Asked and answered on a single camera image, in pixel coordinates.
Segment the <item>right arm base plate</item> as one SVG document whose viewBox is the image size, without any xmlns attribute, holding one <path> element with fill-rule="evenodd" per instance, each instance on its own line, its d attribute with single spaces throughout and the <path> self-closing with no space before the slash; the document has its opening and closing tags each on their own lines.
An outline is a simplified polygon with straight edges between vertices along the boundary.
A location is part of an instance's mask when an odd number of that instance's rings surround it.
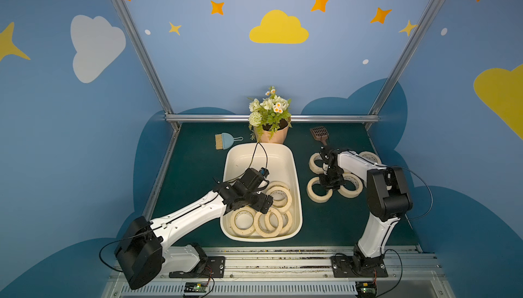
<svg viewBox="0 0 523 298">
<path fill-rule="evenodd" d="M 387 278 L 382 257 L 366 258 L 338 253 L 330 257 L 335 278 Z"/>
</svg>

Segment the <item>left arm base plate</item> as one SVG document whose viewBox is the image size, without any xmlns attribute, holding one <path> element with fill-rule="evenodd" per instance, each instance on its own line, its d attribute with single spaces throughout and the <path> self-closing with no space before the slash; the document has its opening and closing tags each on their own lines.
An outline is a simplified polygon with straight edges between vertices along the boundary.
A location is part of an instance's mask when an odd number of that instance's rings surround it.
<svg viewBox="0 0 523 298">
<path fill-rule="evenodd" d="M 204 257 L 191 271 L 170 272 L 169 278 L 223 278 L 225 263 L 225 257 Z"/>
</svg>

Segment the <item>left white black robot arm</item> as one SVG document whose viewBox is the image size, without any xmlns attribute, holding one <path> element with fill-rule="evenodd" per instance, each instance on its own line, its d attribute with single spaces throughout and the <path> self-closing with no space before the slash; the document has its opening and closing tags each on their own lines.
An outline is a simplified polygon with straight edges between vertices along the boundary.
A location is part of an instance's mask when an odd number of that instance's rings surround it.
<svg viewBox="0 0 523 298">
<path fill-rule="evenodd" d="M 165 265 L 176 266 L 178 272 L 193 271 L 205 257 L 202 250 L 187 245 L 173 258 L 165 254 L 175 242 L 203 224 L 243 207 L 266 214 L 273 197 L 263 194 L 260 184 L 269 184 L 268 175 L 266 168 L 248 168 L 234 183 L 219 182 L 200 200 L 176 212 L 152 220 L 143 216 L 133 220 L 114 251 L 129 287 L 144 287 Z"/>
</svg>

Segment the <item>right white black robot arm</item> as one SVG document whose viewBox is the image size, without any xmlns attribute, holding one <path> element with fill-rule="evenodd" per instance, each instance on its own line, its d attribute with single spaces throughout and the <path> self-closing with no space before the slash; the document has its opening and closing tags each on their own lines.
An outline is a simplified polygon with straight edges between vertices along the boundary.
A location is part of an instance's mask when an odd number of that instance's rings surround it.
<svg viewBox="0 0 523 298">
<path fill-rule="evenodd" d="M 388 167 L 364 152 L 334 149 L 328 145 L 321 147 L 320 159 L 324 165 L 319 180 L 326 190 L 342 193 L 349 178 L 356 180 L 356 188 L 366 188 L 369 219 L 354 246 L 353 257 L 347 260 L 348 275 L 386 277 L 385 245 L 393 228 L 413 206 L 402 168 Z"/>
</svg>

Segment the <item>white plastic storage box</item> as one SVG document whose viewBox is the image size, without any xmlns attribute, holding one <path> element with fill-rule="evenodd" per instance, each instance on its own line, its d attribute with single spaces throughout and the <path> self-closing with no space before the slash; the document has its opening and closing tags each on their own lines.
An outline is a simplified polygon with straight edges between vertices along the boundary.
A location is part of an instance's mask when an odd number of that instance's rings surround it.
<svg viewBox="0 0 523 298">
<path fill-rule="evenodd" d="M 298 174 L 291 149 L 282 144 L 247 143 L 227 153 L 223 179 L 239 180 L 245 171 L 265 177 L 252 205 L 220 217 L 226 237 L 251 243 L 290 239 L 302 228 Z"/>
</svg>

